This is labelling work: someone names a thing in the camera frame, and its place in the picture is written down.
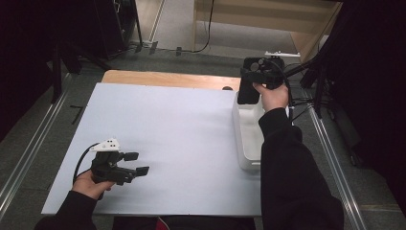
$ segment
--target cable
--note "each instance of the cable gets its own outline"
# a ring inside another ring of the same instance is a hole
[[[288,94],[288,107],[289,107],[289,121],[293,121],[293,97],[292,97],[292,89],[290,88],[290,83],[289,80],[287,79],[287,76],[284,74],[283,70],[281,69],[281,67],[275,63],[274,61],[270,60],[270,63],[272,63],[274,66],[277,67],[277,69],[281,72],[282,76],[283,76],[283,81],[284,84],[287,87],[287,94]]]
[[[83,158],[86,156],[87,152],[88,152],[92,147],[94,147],[94,146],[96,146],[96,145],[98,145],[98,144],[99,144],[99,143],[96,143],[96,144],[90,146],[89,148],[87,148],[87,150],[85,150],[85,151],[81,154],[81,157],[80,157],[80,159],[79,159],[79,161],[78,161],[78,163],[77,163],[77,166],[76,166],[76,168],[75,168],[73,183],[75,183],[75,181],[77,180],[78,176],[80,176],[80,174],[78,174],[78,170],[79,170],[81,161],[83,161]]]
[[[179,51],[179,50],[163,49],[163,48],[154,48],[154,50],[180,52],[180,53],[190,53],[190,54],[197,54],[197,53],[200,53],[200,52],[204,51],[207,48],[207,46],[209,45],[209,42],[210,42],[210,28],[212,27],[213,7],[214,7],[214,0],[212,0],[212,7],[210,9],[208,38],[207,38],[207,42],[206,42],[206,44],[205,44],[205,46],[203,48],[201,48],[200,50],[197,50],[197,51],[192,51],[192,50],[181,50],[181,51]]]

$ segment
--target white board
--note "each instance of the white board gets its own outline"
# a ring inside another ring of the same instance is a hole
[[[95,214],[260,216],[259,172],[241,169],[232,108],[236,92],[98,83],[66,153],[43,214],[55,214],[72,187],[81,154],[115,137],[147,176],[114,186]],[[88,169],[94,154],[84,158]]]

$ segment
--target white container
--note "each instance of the white container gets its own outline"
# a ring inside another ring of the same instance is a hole
[[[239,166],[244,170],[260,169],[260,149],[263,135],[258,120],[264,114],[262,102],[238,104],[237,95],[233,106]]]

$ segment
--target wooden panel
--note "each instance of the wooden panel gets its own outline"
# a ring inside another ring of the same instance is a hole
[[[196,0],[196,20],[208,21],[212,1]],[[216,0],[213,22],[312,32],[337,3],[318,0]]]
[[[224,86],[230,86],[238,90],[240,78],[110,70],[105,72],[101,82],[208,89],[222,89]]]
[[[194,0],[195,21],[209,21],[211,0]],[[301,62],[310,59],[320,39],[334,24],[342,3],[321,0],[216,0],[213,22],[292,32]]]
[[[301,53],[301,62],[308,61],[317,52],[317,45],[324,35],[328,35],[334,25],[336,16],[341,9],[342,3],[336,3],[326,12],[326,18],[313,25],[308,33],[291,32],[296,50]]]

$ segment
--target hand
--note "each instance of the hand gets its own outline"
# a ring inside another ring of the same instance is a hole
[[[262,106],[265,112],[274,108],[286,108],[288,105],[288,91],[283,84],[276,89],[267,89],[262,84],[253,83],[253,86],[262,95]]]
[[[104,181],[96,184],[92,180],[92,175],[92,172],[89,170],[78,176],[72,187],[72,191],[98,199],[104,191],[110,191],[111,187],[115,184],[111,181]]]

